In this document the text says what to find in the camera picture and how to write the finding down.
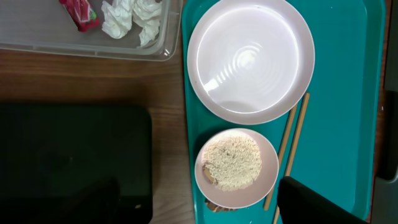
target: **black laptop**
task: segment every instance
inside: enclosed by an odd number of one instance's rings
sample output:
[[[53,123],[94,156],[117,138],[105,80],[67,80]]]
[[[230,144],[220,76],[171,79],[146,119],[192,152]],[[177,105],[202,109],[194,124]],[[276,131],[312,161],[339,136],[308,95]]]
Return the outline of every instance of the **black laptop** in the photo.
[[[0,104],[0,223],[149,223],[151,134],[139,106]]]

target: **wooden chopstick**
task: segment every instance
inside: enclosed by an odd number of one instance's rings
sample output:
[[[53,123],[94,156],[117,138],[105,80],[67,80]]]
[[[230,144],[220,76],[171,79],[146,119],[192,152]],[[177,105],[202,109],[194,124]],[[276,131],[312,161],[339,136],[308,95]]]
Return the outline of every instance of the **wooden chopstick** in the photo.
[[[287,167],[286,167],[286,171],[285,171],[286,176],[289,176],[290,172],[292,171],[294,155],[296,154],[297,144],[299,143],[301,128],[303,127],[305,112],[307,111],[309,99],[310,99],[310,94],[306,93],[304,96],[303,103],[301,105],[300,116],[298,117],[297,127],[296,127],[296,131],[294,133],[292,149],[290,150],[289,161],[287,163]],[[277,206],[273,224],[276,224],[278,222],[278,218],[279,218],[279,207]]]
[[[296,114],[296,110],[297,110],[297,105],[295,105],[293,107],[293,109],[290,110],[289,117],[287,118],[286,129],[285,129],[284,136],[282,138],[282,144],[280,145],[279,155],[278,155],[279,167],[282,163],[282,160],[284,159],[286,145],[287,145],[287,141],[289,140],[290,132],[292,130],[292,125],[293,125],[293,121],[294,121],[294,116]],[[272,189],[267,195],[266,202],[264,203],[265,211],[268,210],[269,204],[271,204],[271,199],[272,199],[273,193],[274,193],[274,189]]]

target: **red packet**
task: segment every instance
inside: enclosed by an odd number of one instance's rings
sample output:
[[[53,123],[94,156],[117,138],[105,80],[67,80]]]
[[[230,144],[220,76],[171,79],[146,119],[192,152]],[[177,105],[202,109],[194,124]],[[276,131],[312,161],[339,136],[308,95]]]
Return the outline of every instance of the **red packet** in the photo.
[[[80,32],[98,27],[100,21],[88,0],[59,0]]]

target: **crumpled tissue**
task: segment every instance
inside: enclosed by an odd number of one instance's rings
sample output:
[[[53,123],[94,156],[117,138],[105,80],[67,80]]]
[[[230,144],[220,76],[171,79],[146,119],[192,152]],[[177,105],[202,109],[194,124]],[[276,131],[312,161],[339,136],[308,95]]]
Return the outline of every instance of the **crumpled tissue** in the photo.
[[[154,40],[159,33],[162,2],[156,0],[114,0],[112,6],[103,1],[105,15],[103,31],[115,39],[124,37],[131,29],[132,20],[142,27],[141,47]]]

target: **pink bowl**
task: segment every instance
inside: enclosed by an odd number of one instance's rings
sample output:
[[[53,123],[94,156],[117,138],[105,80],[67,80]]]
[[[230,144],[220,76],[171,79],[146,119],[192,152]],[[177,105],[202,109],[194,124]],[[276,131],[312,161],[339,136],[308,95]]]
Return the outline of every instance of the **pink bowl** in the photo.
[[[214,141],[215,138],[228,135],[230,132],[239,132],[239,134],[247,135],[255,140],[260,148],[262,164],[259,177],[252,185],[245,189],[224,192],[211,184],[204,175],[202,171],[202,155],[209,143]],[[272,144],[260,133],[244,128],[228,129],[214,135],[200,149],[195,163],[195,179],[202,194],[216,205],[234,209],[248,207],[262,200],[274,187],[278,171],[279,160]]]

